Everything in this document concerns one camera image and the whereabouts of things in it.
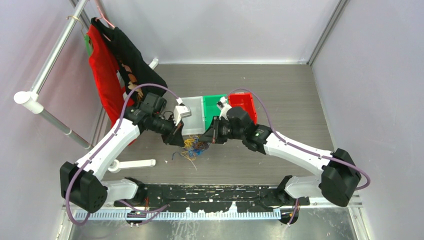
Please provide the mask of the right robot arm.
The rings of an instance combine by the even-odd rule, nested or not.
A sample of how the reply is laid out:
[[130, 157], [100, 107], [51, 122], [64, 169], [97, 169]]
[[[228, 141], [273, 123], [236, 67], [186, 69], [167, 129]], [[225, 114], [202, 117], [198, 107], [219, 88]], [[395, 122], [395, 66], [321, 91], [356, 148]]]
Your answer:
[[309, 171], [311, 176], [288, 175], [279, 184], [277, 198], [286, 206], [300, 198], [324, 197], [336, 206], [346, 207], [362, 178], [346, 150], [331, 152], [297, 142], [269, 126], [254, 123], [241, 107], [231, 107], [214, 116], [199, 140], [210, 144], [240, 140], [253, 152], [287, 160]]

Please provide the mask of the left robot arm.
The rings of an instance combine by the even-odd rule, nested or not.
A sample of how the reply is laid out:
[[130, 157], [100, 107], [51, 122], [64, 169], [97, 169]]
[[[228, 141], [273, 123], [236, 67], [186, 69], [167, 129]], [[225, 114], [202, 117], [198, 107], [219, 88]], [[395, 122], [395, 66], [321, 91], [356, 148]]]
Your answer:
[[75, 163], [67, 161], [61, 166], [60, 187], [65, 203], [75, 204], [90, 214], [104, 204], [120, 200], [135, 207], [144, 204], [147, 191], [142, 181], [133, 177], [113, 181], [103, 178], [123, 150], [145, 131], [160, 134], [166, 145], [184, 146], [183, 118], [191, 116], [191, 110], [180, 97], [176, 101], [169, 118], [162, 116], [166, 99], [153, 93], [138, 104], [125, 105], [123, 117], [96, 146]]

